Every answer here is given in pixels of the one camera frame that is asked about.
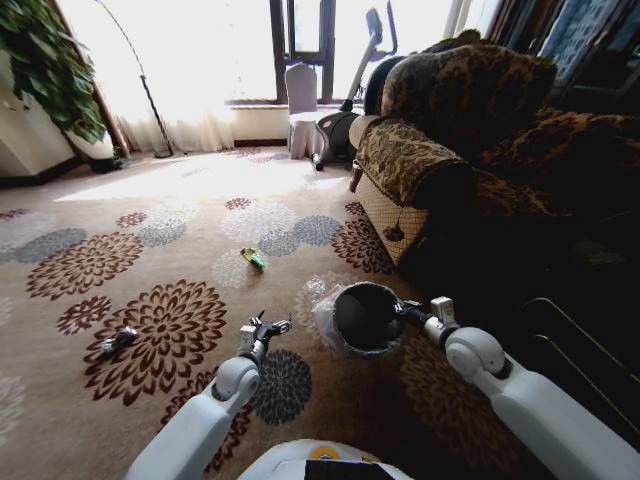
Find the green object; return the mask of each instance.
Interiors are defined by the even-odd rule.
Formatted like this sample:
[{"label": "green object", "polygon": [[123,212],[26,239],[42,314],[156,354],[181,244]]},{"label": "green object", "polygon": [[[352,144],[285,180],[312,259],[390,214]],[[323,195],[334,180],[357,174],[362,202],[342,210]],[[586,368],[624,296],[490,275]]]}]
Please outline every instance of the green object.
[{"label": "green object", "polygon": [[263,260],[263,258],[260,256],[260,254],[256,251],[255,248],[253,247],[249,247],[249,248],[243,248],[242,250],[240,250],[240,254],[246,258],[248,261],[250,261],[251,263],[253,263],[256,267],[258,267],[260,270],[264,270],[267,267],[267,264],[265,263],[265,261]]},{"label": "green object", "polygon": [[102,140],[106,127],[93,99],[93,67],[64,32],[45,0],[0,0],[0,50],[11,57],[13,93],[33,95],[53,123],[89,143]]}]

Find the exercise bike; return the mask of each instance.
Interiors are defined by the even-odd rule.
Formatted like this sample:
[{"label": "exercise bike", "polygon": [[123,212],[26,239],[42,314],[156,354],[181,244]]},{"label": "exercise bike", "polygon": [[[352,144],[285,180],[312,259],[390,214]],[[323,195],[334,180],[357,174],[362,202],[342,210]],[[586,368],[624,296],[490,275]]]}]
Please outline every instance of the exercise bike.
[{"label": "exercise bike", "polygon": [[360,60],[356,75],[353,78],[346,100],[340,106],[340,111],[332,113],[318,120],[316,128],[322,135],[324,147],[320,154],[314,154],[311,161],[316,170],[320,171],[327,163],[351,163],[356,156],[356,149],[349,141],[349,128],[358,115],[353,113],[353,100],[360,89],[362,74],[369,62],[382,60],[388,55],[395,55],[398,50],[396,27],[393,21],[391,1],[387,2],[387,17],[391,33],[392,48],[390,51],[377,50],[382,43],[382,22],[375,8],[366,14],[367,28],[369,29],[369,43]]}]

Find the plastic bag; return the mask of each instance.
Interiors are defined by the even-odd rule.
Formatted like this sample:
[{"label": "plastic bag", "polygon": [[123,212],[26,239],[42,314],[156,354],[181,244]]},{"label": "plastic bag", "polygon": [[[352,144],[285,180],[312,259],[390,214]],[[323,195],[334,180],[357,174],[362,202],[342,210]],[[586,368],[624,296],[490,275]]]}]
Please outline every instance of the plastic bag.
[{"label": "plastic bag", "polygon": [[336,285],[318,301],[316,306],[311,311],[313,320],[316,324],[316,328],[322,336],[325,344],[337,352],[364,358],[373,358],[391,353],[400,346],[400,336],[402,333],[401,324],[398,324],[399,331],[397,332],[397,335],[394,335],[395,338],[389,339],[384,343],[384,345],[381,345],[380,348],[367,350],[357,348],[348,343],[338,328],[336,322],[336,301],[341,295],[345,294],[345,292],[351,291],[351,289],[358,286],[361,289],[377,289],[375,294],[378,298],[380,297],[380,291],[386,293],[385,302],[389,304],[388,307],[390,312],[394,309],[395,304],[399,301],[395,293],[391,289],[383,285],[378,285],[371,282],[358,282],[353,285]]}]

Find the white chair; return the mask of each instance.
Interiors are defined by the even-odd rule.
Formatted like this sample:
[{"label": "white chair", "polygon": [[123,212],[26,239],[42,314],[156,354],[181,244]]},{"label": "white chair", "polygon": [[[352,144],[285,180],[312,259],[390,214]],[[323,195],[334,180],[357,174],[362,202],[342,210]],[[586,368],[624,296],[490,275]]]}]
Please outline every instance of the white chair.
[{"label": "white chair", "polygon": [[318,112],[318,77],[312,68],[298,63],[285,72],[284,82],[289,97],[287,147],[291,158],[312,158],[314,153],[322,152],[324,143],[316,122],[331,112]]}]

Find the small trash can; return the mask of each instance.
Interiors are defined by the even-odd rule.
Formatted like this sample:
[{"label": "small trash can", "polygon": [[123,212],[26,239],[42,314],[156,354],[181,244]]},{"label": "small trash can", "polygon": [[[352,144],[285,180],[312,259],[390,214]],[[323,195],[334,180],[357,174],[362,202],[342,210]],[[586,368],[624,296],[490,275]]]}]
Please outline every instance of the small trash can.
[{"label": "small trash can", "polygon": [[372,358],[396,350],[404,322],[393,290],[372,282],[337,285],[312,310],[325,343],[351,356]]}]

